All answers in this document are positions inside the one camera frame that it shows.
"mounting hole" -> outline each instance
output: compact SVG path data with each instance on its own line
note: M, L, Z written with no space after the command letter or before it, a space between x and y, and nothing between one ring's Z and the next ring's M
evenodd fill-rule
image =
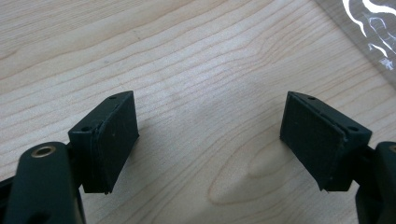
M41 224L50 220L50 214L43 212L35 212L27 220L28 224Z
M89 131L90 129L92 129L90 126L85 126L85 127L83 127L81 130L82 130L83 132L87 132L87 131Z
M389 149L396 153L396 145L390 146Z
M356 127L349 126L347 127L350 131L357 132L359 129Z
M54 147L54 146L40 147L32 152L32 157L33 158L43 158L43 157L46 157L46 156L52 154L52 152L54 152L55 150L56 150L56 147Z

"wood grain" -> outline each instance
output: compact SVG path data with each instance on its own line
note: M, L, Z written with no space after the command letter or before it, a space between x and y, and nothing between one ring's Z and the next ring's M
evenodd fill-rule
M108 95L140 139L89 223L357 223L278 139L287 91L395 140L396 92L314 2L3 1L0 176Z

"wooden table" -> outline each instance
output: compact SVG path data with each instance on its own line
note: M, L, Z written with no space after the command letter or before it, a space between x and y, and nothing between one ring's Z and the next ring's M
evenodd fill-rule
M0 176L108 95L140 139L89 223L357 223L279 141L287 91L395 140L396 92L312 0L2 1Z

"clear plastic object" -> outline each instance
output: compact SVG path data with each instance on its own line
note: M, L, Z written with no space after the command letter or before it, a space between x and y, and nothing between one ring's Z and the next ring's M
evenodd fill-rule
M395 0L316 0L387 77L396 80Z

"light wood surface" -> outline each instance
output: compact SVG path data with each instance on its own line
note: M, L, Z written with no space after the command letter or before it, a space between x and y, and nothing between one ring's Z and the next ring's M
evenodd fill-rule
M140 139L89 223L357 223L279 139L287 91L396 140L396 92L312 0L2 1L0 177L108 95Z

